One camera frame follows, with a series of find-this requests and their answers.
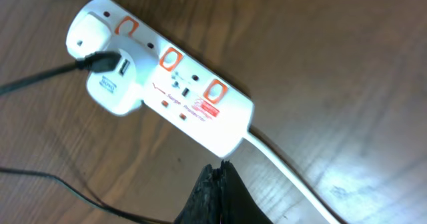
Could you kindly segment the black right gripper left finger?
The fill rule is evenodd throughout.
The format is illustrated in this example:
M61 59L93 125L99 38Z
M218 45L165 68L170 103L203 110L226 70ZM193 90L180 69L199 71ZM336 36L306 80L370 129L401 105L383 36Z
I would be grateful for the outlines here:
M209 164L199 174L184 208L173 224L220 223L220 188L218 173Z

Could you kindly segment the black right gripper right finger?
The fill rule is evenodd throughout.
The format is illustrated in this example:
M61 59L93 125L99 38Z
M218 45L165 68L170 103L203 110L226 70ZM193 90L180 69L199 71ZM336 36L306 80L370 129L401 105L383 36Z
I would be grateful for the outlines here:
M231 162L222 161L220 173L221 223L272 224L253 200Z

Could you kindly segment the white power strip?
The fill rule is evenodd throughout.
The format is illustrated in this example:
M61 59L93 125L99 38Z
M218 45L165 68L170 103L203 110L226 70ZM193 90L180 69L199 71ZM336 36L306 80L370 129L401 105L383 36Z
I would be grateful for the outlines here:
M135 38L158 58L144 85L141 106L153 109L218 157L237 148L254 110L246 95L112 0L92 0L75 17L89 12L113 30L126 16L141 23Z

